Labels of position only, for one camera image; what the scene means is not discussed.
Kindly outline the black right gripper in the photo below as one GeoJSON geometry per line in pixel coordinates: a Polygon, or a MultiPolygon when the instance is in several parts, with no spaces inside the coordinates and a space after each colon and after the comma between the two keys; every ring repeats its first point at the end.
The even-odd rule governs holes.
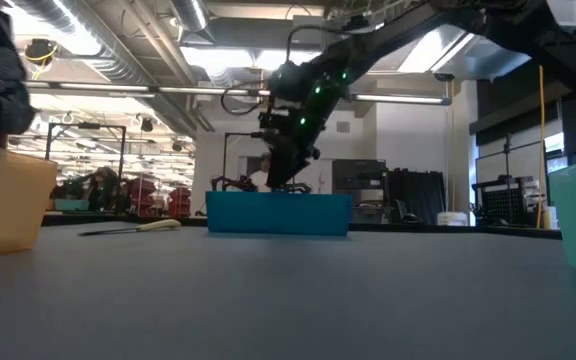
{"type": "Polygon", "coordinates": [[[350,85],[363,59],[360,46],[342,42],[299,65],[288,61],[273,73],[269,99],[282,105],[271,104],[260,115],[271,148],[267,186],[281,188],[310,165],[306,158],[312,156],[330,114],[341,99],[351,99],[350,85]]]}

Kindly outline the yellow-handled table knife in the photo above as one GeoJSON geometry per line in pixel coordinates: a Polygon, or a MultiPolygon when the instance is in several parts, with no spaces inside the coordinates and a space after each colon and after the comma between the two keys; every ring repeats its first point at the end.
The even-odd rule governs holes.
{"type": "Polygon", "coordinates": [[[121,228],[121,229],[110,229],[110,230],[98,230],[98,231],[88,231],[79,233],[79,236],[96,236],[96,235],[106,235],[115,233],[131,233],[131,232],[150,232],[155,230],[170,230],[179,228],[181,223],[178,220],[166,219],[155,222],[150,222],[146,224],[139,224],[131,228],[121,228]]]}

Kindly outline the person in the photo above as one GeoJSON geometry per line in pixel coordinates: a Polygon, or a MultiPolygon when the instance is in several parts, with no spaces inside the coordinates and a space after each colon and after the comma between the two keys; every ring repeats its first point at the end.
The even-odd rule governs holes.
{"type": "Polygon", "coordinates": [[[267,185],[270,165],[271,154],[269,152],[264,153],[261,156],[260,169],[250,175],[250,180],[258,192],[271,192],[271,188],[267,185]]]}

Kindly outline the black cabinet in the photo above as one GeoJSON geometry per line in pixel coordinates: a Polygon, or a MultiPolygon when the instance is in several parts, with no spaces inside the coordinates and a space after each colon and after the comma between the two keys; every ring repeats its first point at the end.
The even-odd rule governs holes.
{"type": "Polygon", "coordinates": [[[332,162],[332,192],[352,198],[352,223],[381,224],[388,215],[388,170],[384,160],[338,159],[332,162]]]}

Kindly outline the long ceiling light bar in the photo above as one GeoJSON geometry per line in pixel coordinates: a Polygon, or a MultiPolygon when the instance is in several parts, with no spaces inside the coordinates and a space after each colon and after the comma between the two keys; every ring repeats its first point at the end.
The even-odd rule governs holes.
{"type": "MultiPolygon", "coordinates": [[[[72,83],[55,81],[27,81],[26,86],[37,91],[70,91],[79,92],[100,92],[109,96],[126,96],[152,98],[155,94],[182,94],[182,95],[202,95],[202,96],[227,96],[236,97],[269,97],[268,90],[258,89],[233,89],[199,87],[199,86],[154,86],[154,85],[119,85],[100,83],[72,83]]],[[[397,103],[415,105],[440,105],[452,104],[449,97],[412,96],[398,94],[364,94],[351,93],[350,101],[373,102],[373,103],[397,103]]]]}

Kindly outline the black curtain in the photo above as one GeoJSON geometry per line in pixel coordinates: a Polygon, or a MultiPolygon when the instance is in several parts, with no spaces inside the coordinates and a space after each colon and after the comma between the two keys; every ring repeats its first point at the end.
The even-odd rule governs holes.
{"type": "Polygon", "coordinates": [[[388,172],[387,181],[393,222],[401,223],[405,215],[412,214],[423,224],[437,224],[438,214],[446,209],[442,172],[396,168],[388,172]]]}

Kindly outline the grey-blue table mat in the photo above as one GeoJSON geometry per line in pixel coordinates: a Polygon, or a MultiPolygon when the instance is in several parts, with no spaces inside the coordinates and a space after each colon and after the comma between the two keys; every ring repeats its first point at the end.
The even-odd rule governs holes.
{"type": "Polygon", "coordinates": [[[0,360],[576,360],[555,240],[480,233],[86,237],[0,255],[0,360]]]}

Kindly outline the red storage bins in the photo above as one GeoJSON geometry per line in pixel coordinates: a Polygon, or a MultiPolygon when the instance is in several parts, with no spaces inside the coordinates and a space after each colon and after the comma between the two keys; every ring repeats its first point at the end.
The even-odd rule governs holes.
{"type": "Polygon", "coordinates": [[[129,199],[128,211],[140,217],[186,218],[190,216],[191,191],[184,187],[154,183],[135,178],[124,186],[129,199]]]}

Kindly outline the white bucket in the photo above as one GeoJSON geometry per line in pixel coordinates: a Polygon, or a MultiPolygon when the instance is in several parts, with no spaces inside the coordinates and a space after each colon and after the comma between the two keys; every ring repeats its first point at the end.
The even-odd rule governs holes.
{"type": "Polygon", "coordinates": [[[469,216],[463,212],[440,212],[437,214],[439,226],[468,226],[469,216]]]}

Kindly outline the teal crate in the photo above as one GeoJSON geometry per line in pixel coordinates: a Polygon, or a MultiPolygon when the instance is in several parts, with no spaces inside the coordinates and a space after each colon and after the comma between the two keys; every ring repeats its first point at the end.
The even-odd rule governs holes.
{"type": "Polygon", "coordinates": [[[55,199],[55,209],[61,212],[72,211],[88,211],[88,200],[73,200],[73,199],[55,199]]]}

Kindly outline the black pegboard cart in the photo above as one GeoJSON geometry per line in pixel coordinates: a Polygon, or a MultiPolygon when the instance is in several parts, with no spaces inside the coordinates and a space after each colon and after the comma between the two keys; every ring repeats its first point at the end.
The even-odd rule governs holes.
{"type": "Polygon", "coordinates": [[[470,210],[475,216],[475,225],[535,227],[538,187],[532,176],[510,175],[472,185],[475,200],[470,210]]]}

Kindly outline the orange plastic bin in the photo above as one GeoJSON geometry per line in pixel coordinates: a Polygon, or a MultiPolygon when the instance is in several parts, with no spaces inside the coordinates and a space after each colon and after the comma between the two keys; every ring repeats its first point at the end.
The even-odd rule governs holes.
{"type": "Polygon", "coordinates": [[[0,149],[0,254],[33,248],[56,175],[52,161],[0,149]]]}

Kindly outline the black rig frame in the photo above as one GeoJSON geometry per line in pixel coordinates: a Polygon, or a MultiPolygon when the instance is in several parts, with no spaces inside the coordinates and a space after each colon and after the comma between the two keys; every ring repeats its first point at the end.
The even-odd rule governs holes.
{"type": "Polygon", "coordinates": [[[226,178],[226,168],[227,168],[227,151],[228,151],[228,141],[231,136],[244,136],[250,138],[261,139],[263,138],[263,131],[255,132],[225,132],[223,141],[223,158],[222,158],[222,177],[226,178]]]}
{"type": "Polygon", "coordinates": [[[120,158],[119,158],[119,167],[118,167],[118,177],[121,179],[122,175],[123,175],[123,168],[124,168],[124,153],[125,153],[125,144],[126,144],[126,135],[127,135],[127,128],[126,126],[123,125],[104,125],[104,124],[99,124],[99,123],[92,123],[92,122],[83,122],[83,123],[78,123],[78,124],[65,124],[65,123],[53,123],[50,122],[48,123],[48,132],[47,132],[47,139],[46,139],[46,146],[45,146],[45,155],[44,155],[44,159],[45,160],[49,160],[50,159],[50,153],[51,153],[51,146],[52,146],[52,142],[53,140],[57,139],[61,133],[57,134],[57,135],[53,135],[53,129],[55,127],[59,127],[62,132],[65,130],[69,130],[71,127],[77,127],[79,129],[84,129],[84,130],[99,130],[99,129],[119,129],[121,131],[121,142],[120,142],[120,158]]]}

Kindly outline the silver ribbed air duct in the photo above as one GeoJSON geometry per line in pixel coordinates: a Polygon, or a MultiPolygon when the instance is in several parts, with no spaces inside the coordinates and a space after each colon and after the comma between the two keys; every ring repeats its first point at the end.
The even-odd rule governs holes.
{"type": "Polygon", "coordinates": [[[12,0],[61,35],[59,44],[113,84],[153,85],[155,80],[84,0],[12,0]]]}

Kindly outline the large silver ceiling duct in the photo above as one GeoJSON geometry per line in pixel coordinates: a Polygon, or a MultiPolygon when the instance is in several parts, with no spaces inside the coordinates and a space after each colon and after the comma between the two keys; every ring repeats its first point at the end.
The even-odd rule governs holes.
{"type": "Polygon", "coordinates": [[[442,25],[421,37],[405,58],[401,73],[451,74],[468,80],[494,80],[528,62],[480,35],[442,25]]]}

